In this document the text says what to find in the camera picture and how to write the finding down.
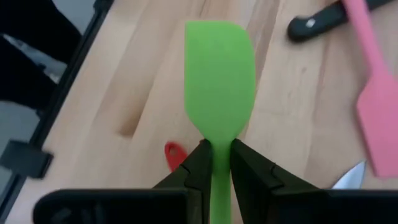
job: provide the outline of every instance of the wood grain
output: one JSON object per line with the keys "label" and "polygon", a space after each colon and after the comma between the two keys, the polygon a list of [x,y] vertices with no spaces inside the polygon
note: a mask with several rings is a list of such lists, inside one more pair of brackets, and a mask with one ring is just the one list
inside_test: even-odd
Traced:
{"label": "wood grain", "polygon": [[[45,142],[55,159],[44,180],[27,180],[8,223],[29,223],[38,199],[64,188],[152,187],[168,173],[164,144],[188,152],[201,134],[183,108],[186,19],[245,28],[256,53],[257,95],[240,138],[278,165],[330,187],[366,158],[354,106],[366,82],[349,25],[293,45],[286,27],[318,0],[115,0]],[[398,73],[398,2],[373,13],[384,55]],[[368,166],[365,188],[396,189]],[[233,193],[233,221],[241,223]]]}

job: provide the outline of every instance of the spatula head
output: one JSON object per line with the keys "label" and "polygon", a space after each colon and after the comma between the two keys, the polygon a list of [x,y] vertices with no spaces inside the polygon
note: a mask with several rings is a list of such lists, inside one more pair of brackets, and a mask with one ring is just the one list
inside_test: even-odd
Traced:
{"label": "spatula head", "polygon": [[398,177],[398,83],[388,72],[372,75],[357,111],[378,177]]}
{"label": "spatula head", "polygon": [[231,142],[254,104],[254,53],[247,33],[223,21],[185,27],[185,110],[212,144]]}

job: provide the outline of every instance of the red clip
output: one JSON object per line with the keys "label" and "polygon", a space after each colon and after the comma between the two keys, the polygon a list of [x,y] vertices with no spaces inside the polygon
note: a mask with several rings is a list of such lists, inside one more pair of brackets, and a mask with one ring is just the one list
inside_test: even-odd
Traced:
{"label": "red clip", "polygon": [[169,141],[164,146],[167,163],[172,172],[174,172],[180,164],[187,158],[185,149],[176,142]]}

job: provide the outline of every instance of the wooden cutting board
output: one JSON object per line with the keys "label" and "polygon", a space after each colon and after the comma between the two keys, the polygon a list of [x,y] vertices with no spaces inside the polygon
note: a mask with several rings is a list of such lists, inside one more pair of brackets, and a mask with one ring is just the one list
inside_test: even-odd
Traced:
{"label": "wooden cutting board", "polygon": [[[285,37],[294,16],[329,3],[115,0],[44,144],[55,155],[47,176],[26,181],[7,222],[31,222],[34,203],[57,189],[152,187],[169,173],[166,141],[194,149],[201,135],[183,108],[187,19],[226,19],[247,30],[257,95],[240,139],[293,174],[330,187],[366,158],[354,113],[364,60],[347,25],[300,45]],[[398,64],[397,11],[394,1],[373,13],[389,65]],[[398,189],[398,180],[376,179],[368,169],[364,187]],[[233,214],[241,223],[236,200]]]}

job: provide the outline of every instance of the black knife handle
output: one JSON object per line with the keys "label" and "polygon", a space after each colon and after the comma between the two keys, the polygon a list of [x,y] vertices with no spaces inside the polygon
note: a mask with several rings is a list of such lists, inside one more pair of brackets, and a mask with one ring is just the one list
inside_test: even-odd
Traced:
{"label": "black knife handle", "polygon": [[[391,1],[366,0],[369,10]],[[344,5],[341,1],[337,1],[311,17],[295,17],[287,28],[287,35],[293,42],[304,42],[347,21]]]}

